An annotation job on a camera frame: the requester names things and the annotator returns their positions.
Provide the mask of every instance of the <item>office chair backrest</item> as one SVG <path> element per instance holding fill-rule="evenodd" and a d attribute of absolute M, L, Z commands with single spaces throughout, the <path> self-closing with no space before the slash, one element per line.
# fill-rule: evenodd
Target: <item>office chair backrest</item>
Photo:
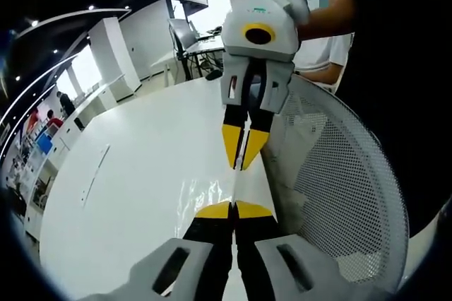
<path fill-rule="evenodd" d="M 168 20 L 171 29 L 179 39 L 184 50 L 187 50 L 196 42 L 198 42 L 196 35 L 191 31 L 189 24 L 186 20 L 179 20 L 176 18 L 171 18 Z"/>
<path fill-rule="evenodd" d="M 341 274 L 394 293 L 408 223 L 379 142 L 335 96 L 298 76 L 263 151 L 278 220 L 336 259 Z"/>

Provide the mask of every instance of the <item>white mesh chair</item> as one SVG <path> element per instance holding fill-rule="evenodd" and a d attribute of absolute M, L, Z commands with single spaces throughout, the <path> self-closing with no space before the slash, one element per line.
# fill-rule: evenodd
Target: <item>white mesh chair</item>
<path fill-rule="evenodd" d="M 408 222 L 379 142 L 326 90 L 293 76 L 263 150 L 278 220 L 338 262 L 344 278 L 394 293 Z"/>

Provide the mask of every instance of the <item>white table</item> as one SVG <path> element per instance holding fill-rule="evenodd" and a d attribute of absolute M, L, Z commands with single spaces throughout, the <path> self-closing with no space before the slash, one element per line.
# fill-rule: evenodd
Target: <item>white table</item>
<path fill-rule="evenodd" d="M 170 52 L 167 52 L 165 55 L 160 57 L 157 61 L 152 63 L 150 65 L 150 74 L 151 76 L 156 73 L 161 73 L 165 70 L 165 67 L 170 63 L 176 63 L 176 52 L 174 50 L 171 50 Z"/>
<path fill-rule="evenodd" d="M 70 298 L 127 282 L 136 262 L 182 237 L 204 206 L 234 195 L 275 214 L 261 157 L 239 174 L 229 167 L 223 117 L 220 82 L 200 78 L 91 121 L 56 177 L 40 236 L 41 263 Z M 224 300 L 246 299 L 240 280 L 235 265 Z"/>
<path fill-rule="evenodd" d="M 64 163 L 72 146 L 80 137 L 81 132 L 74 122 L 75 118 L 81 118 L 82 122 L 87 125 L 96 115 L 102 114 L 106 110 L 117 106 L 117 102 L 109 90 L 111 84 L 116 83 L 117 81 L 118 79 L 111 83 L 101 85 L 77 107 L 77 109 L 64 121 L 55 135 L 53 135 L 52 149 L 47 155 L 42 154 L 37 148 L 33 150 L 33 152 L 36 152 L 34 154 L 37 156 L 39 162 L 33 166 L 33 172 L 30 170 L 26 171 L 27 180 L 23 182 L 23 187 L 26 189 L 26 192 L 23 195 L 27 203 L 24 231 L 28 232 L 28 234 L 33 236 L 37 241 L 40 241 L 42 224 L 42 210 L 32 202 L 37 181 L 41 176 L 55 177 L 57 175 L 58 170 Z"/>

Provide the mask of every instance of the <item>cable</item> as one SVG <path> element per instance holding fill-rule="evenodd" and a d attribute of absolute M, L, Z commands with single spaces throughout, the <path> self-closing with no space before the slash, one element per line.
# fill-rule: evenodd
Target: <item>cable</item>
<path fill-rule="evenodd" d="M 194 65 L 195 68 L 198 69 L 198 64 L 196 64 L 196 62 L 193 59 L 190 59 L 190 57 L 188 57 L 187 59 L 191 62 L 190 69 L 189 69 L 190 70 L 190 76 L 191 76 L 191 78 L 194 78 L 193 77 L 192 66 Z"/>
<path fill-rule="evenodd" d="M 215 70 L 215 68 L 217 68 L 217 66 L 216 66 L 215 64 L 213 64 L 213 63 L 210 61 L 210 59 L 209 59 L 208 57 L 206 57 L 206 58 L 203 59 L 203 60 L 204 60 L 204 62 L 206 62 L 207 64 L 209 64 L 210 67 L 213 68 L 213 70 Z"/>
<path fill-rule="evenodd" d="M 219 65 L 219 64 L 220 64 L 220 61 L 218 61 L 217 59 L 215 59 L 215 58 L 213 58 L 213 57 L 212 57 L 212 61 L 213 61 L 213 66 L 215 66 L 215 67 L 217 67 L 217 68 L 223 70 L 223 67 L 222 67 L 221 65 Z"/>
<path fill-rule="evenodd" d="M 173 57 L 174 61 L 176 62 L 176 68 L 177 68 L 176 76 L 175 76 L 175 79 L 174 79 L 174 84 L 176 85 L 177 84 L 177 80 L 179 79 L 179 63 L 178 63 L 179 60 L 176 58 L 176 54 L 175 54 L 175 52 L 176 52 L 176 41 L 174 41 L 174 35 L 173 35 L 173 31 L 171 29 L 171 25 L 170 24 L 168 24 L 168 30 L 169 30 L 169 35 L 171 36 L 171 41 L 172 41 L 172 57 Z"/>

